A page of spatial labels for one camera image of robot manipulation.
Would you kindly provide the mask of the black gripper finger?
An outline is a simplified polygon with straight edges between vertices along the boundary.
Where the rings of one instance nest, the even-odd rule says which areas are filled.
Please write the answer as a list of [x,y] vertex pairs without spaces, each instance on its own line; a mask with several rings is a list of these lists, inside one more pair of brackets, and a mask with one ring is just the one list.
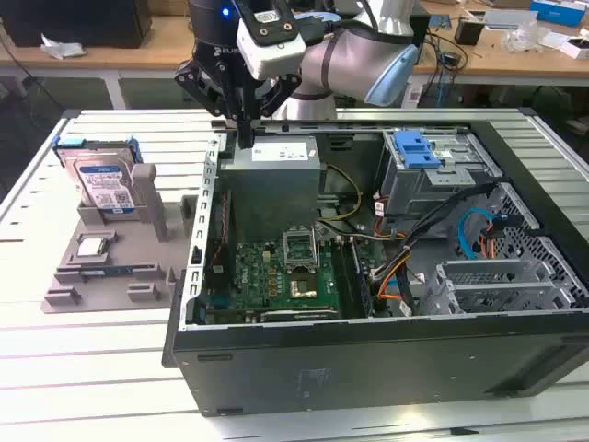
[[248,147],[248,120],[237,83],[229,64],[214,61],[209,75],[194,60],[185,63],[176,73],[176,83],[213,116],[224,116],[235,124],[238,146]]
[[301,83],[296,74],[278,76],[273,80],[247,80],[247,148],[255,140],[254,121],[271,117],[295,92]]

